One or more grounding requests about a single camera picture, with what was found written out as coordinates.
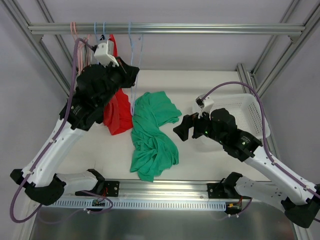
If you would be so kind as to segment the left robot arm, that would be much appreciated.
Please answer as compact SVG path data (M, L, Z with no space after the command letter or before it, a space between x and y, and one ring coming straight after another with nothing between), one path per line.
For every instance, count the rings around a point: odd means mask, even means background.
M119 89L134 86L140 71L116 57L118 65L92 64L76 79L76 89L59 114L56 126L37 156L10 177L33 201L49 206L62 195L85 196L103 193L105 178L96 170L61 174L57 170L73 145L95 123L103 121L104 108Z

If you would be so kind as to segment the green tank top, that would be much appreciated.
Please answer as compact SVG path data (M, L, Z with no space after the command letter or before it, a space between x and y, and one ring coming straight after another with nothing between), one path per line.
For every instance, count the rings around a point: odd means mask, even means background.
M181 115L164 91L146 92L135 101L130 172L137 173L141 181L153 182L163 171L179 164L176 144L160 127L177 123Z

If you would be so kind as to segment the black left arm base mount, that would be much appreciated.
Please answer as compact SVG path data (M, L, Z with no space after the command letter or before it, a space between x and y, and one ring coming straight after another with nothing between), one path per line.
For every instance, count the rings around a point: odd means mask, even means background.
M92 190L82 190L75 193L76 196L94 197L118 197L120 182L115 180L98 181Z

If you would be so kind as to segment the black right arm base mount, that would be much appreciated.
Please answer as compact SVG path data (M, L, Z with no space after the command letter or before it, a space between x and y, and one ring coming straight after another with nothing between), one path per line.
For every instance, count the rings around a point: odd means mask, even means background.
M227 199L228 196L225 193L224 186L219 183L207 183L207 195L209 199Z

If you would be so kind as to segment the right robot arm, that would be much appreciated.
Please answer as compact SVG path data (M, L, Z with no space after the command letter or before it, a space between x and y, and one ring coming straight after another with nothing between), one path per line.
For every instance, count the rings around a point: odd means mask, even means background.
M173 129L182 141L207 137L220 145L231 157L251 166L267 177L261 183L232 172L223 183L228 198L250 197L280 210L294 224L309 228L320 211L320 186L314 184L273 157L262 142L249 132L239 129L236 120L225 108L211 113L185 115Z

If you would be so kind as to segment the blue wire hanger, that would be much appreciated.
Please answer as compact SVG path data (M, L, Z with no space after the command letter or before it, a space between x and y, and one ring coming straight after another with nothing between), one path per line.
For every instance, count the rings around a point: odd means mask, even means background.
M128 23L128 37L129 37L130 50L131 50L130 64L132 66L134 65L136 46L137 44L140 44L139 58L138 58L138 67L140 67L142 62L143 48L144 48L144 35L141 34L137 39L134 39L132 37L132 34L133 34L133 23L130 21ZM132 117L135 114L138 81L139 81L139 75L137 74L137 76L135 77L134 86L130 88L129 102L130 102L130 113Z

